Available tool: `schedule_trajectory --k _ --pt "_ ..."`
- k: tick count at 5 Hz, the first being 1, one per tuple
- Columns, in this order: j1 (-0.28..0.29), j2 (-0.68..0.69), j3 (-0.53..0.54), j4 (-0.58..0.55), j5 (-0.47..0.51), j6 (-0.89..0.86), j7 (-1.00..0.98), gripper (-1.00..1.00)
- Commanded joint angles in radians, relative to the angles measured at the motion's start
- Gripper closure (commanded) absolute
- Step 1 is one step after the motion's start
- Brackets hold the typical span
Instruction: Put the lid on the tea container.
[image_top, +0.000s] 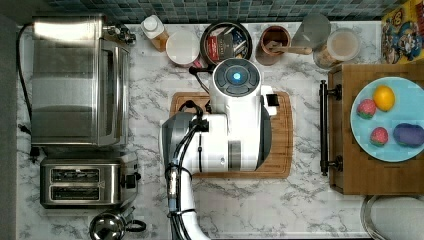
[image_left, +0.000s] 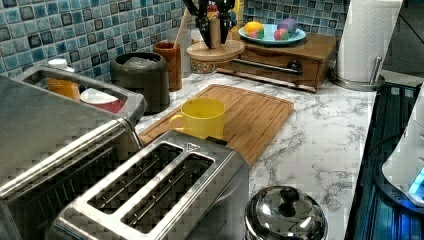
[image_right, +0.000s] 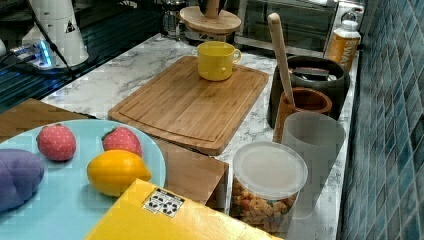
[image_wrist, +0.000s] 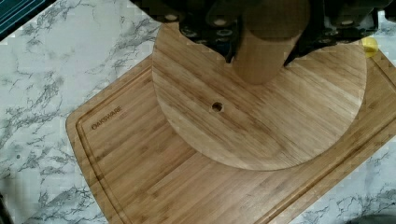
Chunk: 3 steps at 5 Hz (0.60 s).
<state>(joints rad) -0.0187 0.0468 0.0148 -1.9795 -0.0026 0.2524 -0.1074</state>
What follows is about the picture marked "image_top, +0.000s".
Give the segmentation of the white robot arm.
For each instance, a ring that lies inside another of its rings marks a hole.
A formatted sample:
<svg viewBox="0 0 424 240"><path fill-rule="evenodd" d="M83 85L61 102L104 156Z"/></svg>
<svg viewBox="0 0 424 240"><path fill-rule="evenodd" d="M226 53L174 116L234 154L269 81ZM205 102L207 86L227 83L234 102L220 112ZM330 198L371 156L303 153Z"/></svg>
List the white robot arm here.
<svg viewBox="0 0 424 240"><path fill-rule="evenodd" d="M208 94L208 107L187 100L160 129L172 240L208 240L197 221L193 175L255 171L271 150L278 97L252 62L219 63Z"/></svg>

